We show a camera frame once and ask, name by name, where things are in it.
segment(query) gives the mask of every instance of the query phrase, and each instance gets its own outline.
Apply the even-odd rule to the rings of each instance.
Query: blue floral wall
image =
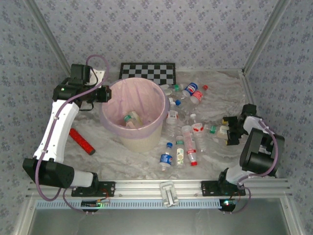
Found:
[[[11,234],[29,177],[22,169],[45,131],[65,77],[22,0],[0,1],[0,234]]]
[[[261,116],[286,138],[280,167],[313,234],[313,2],[293,0],[249,75]]]
[[[36,0],[69,63],[242,68],[277,0]]]

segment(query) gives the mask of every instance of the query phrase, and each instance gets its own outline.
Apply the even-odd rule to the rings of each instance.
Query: trash bin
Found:
[[[118,80],[110,86],[112,98],[101,104],[100,121],[117,134],[122,143],[133,152],[146,152],[160,140],[163,120],[167,116],[169,100],[156,83],[145,78]],[[139,129],[125,127],[124,116],[136,111],[143,126]]]

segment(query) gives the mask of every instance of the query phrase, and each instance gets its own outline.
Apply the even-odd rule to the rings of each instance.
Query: red plastic tube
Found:
[[[76,143],[78,143],[89,155],[96,152],[96,150],[74,128],[70,129],[69,136],[71,136],[73,140],[75,140]]]

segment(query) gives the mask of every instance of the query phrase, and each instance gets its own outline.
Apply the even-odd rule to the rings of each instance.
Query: glass panel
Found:
[[[237,209],[246,200],[241,200]],[[245,211],[219,210],[36,210],[29,235],[289,235],[279,199],[252,199]]]

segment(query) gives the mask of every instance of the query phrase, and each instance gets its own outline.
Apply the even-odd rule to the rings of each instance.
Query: checkerboard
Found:
[[[122,63],[119,79],[147,78],[159,85],[176,84],[175,63]]]

